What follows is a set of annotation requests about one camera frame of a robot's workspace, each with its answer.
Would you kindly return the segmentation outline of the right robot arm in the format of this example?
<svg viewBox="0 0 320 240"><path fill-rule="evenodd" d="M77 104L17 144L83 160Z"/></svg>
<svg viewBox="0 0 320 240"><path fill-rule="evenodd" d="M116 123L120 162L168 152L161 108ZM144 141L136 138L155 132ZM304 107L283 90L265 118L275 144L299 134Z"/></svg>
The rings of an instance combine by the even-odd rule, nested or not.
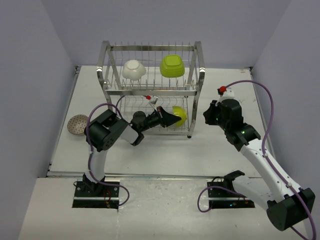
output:
<svg viewBox="0 0 320 240"><path fill-rule="evenodd" d="M256 129L244 122L237 100L213 100L203 116L207 125L219 126L224 131L227 141L249 160L266 183L262 186L236 170L223 177L223 191L227 196L240 194L249 198L266 211L279 231L292 228L308 217L315 194L310 188L303 189L285 173L263 146Z"/></svg>

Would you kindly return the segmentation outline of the green round bowl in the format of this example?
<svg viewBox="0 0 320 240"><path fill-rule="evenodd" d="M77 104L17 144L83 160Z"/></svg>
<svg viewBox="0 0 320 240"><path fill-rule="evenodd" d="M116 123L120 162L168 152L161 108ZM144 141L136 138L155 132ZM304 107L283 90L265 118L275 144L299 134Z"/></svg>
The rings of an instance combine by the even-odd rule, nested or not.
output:
<svg viewBox="0 0 320 240"><path fill-rule="evenodd" d="M173 114L176 117L180 117L180 120L174 124L174 126L176 128L179 128L186 122L186 120L188 118L187 112L182 107L177 106L177 105L173 106L172 110L173 110Z"/></svg>

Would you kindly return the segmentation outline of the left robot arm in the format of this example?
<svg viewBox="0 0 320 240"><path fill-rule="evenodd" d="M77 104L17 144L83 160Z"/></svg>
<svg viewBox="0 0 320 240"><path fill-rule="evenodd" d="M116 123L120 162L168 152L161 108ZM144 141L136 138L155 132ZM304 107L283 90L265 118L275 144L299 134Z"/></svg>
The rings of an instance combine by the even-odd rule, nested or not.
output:
<svg viewBox="0 0 320 240"><path fill-rule="evenodd" d="M108 109L88 123L84 134L90 152L88 168L82 177L86 191L94 197L103 193L102 182L105 180L107 152L119 138L137 146L144 139L143 132L151 128L181 126L187 119L186 112L178 106L174 106L172 110L173 113L169 113L158 106L148 115L143 111L137 111L133 114L132 120L127 122Z"/></svg>

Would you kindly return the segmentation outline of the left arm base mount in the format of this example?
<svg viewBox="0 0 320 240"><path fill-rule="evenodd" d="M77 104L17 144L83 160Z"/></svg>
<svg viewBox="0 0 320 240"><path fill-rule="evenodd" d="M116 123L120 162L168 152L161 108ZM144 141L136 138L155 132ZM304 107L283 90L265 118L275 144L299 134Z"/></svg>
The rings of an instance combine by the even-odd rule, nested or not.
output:
<svg viewBox="0 0 320 240"><path fill-rule="evenodd" d="M119 187L106 186L98 187L94 192L82 181L75 181L72 208L77 209L119 209Z"/></svg>

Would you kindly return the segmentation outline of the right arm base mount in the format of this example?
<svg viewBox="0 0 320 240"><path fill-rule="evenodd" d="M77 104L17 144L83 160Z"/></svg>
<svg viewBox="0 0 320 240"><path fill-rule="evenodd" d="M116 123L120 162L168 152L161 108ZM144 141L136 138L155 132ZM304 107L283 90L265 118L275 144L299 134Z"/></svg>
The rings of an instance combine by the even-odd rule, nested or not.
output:
<svg viewBox="0 0 320 240"><path fill-rule="evenodd" d="M212 180L207 182L207 187L211 187L207 190L208 193L208 203L210 209L250 209L255 208L255 204L248 198L241 197L238 194L229 192L235 192L232 181L235 180L236 177L244 176L245 174L236 170L227 175L215 176ZM222 187L229 191L226 191L221 188L212 188L214 187Z"/></svg>

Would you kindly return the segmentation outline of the brown patterned bowl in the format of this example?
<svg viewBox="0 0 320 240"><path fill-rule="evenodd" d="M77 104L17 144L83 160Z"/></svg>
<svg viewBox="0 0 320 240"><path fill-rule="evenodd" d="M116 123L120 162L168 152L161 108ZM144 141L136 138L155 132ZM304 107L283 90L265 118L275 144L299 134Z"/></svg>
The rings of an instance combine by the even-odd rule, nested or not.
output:
<svg viewBox="0 0 320 240"><path fill-rule="evenodd" d="M67 130L75 136L82 136L85 133L88 117L84 114L77 114L70 118L67 123Z"/></svg>

